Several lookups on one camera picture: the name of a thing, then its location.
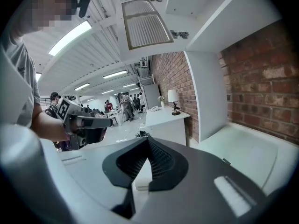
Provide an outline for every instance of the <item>small potted plant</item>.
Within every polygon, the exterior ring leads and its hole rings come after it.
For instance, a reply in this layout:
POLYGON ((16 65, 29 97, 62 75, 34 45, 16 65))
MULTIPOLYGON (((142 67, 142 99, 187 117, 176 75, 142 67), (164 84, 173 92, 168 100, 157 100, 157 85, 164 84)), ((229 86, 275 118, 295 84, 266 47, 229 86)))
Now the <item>small potted plant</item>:
POLYGON ((161 107, 162 107, 162 109, 164 109, 164 100, 165 100, 165 98, 164 98, 164 96, 159 96, 158 97, 158 100, 161 102, 161 107))

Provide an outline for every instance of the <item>ceiling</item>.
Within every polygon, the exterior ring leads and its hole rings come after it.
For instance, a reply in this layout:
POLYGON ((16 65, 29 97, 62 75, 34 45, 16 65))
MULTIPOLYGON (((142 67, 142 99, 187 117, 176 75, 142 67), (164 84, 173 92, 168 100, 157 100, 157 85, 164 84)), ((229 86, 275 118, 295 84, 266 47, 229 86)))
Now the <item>ceiling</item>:
MULTIPOLYGON (((53 91, 61 95, 99 95, 108 90, 115 92, 135 88, 123 88, 127 84, 137 83, 138 75, 134 68, 137 64, 124 64, 120 61, 120 52, 115 25, 115 8, 118 2, 125 0, 91 0, 86 16, 75 15, 72 21, 60 21, 43 31, 24 37, 28 53, 35 61, 36 72, 42 76, 38 81, 41 95, 53 91), (69 43, 56 56, 49 55, 52 47, 68 32, 84 21, 92 29, 69 43), (121 70, 128 73, 109 79, 103 79, 121 70), (79 91, 74 89, 90 83, 79 91)), ((140 72, 141 77, 148 72, 140 72)))

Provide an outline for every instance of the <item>white floor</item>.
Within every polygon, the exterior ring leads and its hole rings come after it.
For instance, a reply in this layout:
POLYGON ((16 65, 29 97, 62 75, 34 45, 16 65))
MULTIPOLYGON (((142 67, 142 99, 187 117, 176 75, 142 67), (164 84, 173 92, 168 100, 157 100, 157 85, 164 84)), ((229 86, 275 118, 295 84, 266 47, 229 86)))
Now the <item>white floor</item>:
POLYGON ((136 134, 139 133, 139 131, 146 131, 147 133, 150 133, 150 129, 145 127, 146 114, 138 114, 137 112, 134 112, 134 115, 135 117, 133 121, 122 122, 121 126, 116 124, 114 120, 113 123, 115 126, 106 130, 106 134, 102 142, 89 144, 83 147, 83 149, 102 147, 132 140, 136 137, 136 134))

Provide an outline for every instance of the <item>fluorescent light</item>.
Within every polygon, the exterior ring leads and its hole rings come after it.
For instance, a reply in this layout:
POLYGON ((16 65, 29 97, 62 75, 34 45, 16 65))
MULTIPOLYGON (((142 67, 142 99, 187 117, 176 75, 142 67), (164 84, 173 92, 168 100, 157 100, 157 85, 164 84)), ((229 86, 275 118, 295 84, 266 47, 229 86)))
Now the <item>fluorescent light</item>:
POLYGON ((104 78, 104 79, 107 79, 107 78, 114 77, 114 76, 118 76, 118 75, 125 74, 125 73, 127 73, 127 71, 126 71, 126 70, 123 70, 123 71, 116 72, 116 73, 111 74, 111 75, 103 76, 103 78, 104 78))
POLYGON ((36 73, 36 82, 38 82, 38 80, 39 80, 39 78, 40 78, 41 76, 42 76, 41 73, 39 73, 39 72, 36 73))
POLYGON ((125 85, 125 86, 123 86, 123 88, 128 87, 128 86, 132 86, 132 85, 136 85, 136 83, 125 85))
POLYGON ((102 94, 106 94, 106 93, 109 93, 109 92, 112 92, 114 90, 110 90, 110 91, 106 91, 106 92, 103 92, 102 94))
POLYGON ((67 44, 69 44, 72 40, 76 37, 80 36, 84 32, 88 31, 92 27, 89 25, 88 21, 81 23, 80 25, 76 26, 72 31, 66 34, 56 45, 49 51, 49 54, 52 56, 56 56, 56 54, 67 44))
POLYGON ((78 91, 78 90, 81 90, 82 88, 86 87, 86 86, 89 86, 90 84, 89 83, 86 83, 82 86, 79 86, 78 88, 75 89, 75 91, 78 91))

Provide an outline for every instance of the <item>telephone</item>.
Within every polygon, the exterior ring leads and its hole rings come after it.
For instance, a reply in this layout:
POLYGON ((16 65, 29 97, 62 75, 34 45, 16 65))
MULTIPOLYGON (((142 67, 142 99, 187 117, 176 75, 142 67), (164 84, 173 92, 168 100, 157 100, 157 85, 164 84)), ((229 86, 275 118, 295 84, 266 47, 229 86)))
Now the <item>telephone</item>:
POLYGON ((157 110, 159 110, 159 107, 158 106, 154 106, 149 111, 150 112, 154 112, 154 111, 157 111, 157 110))

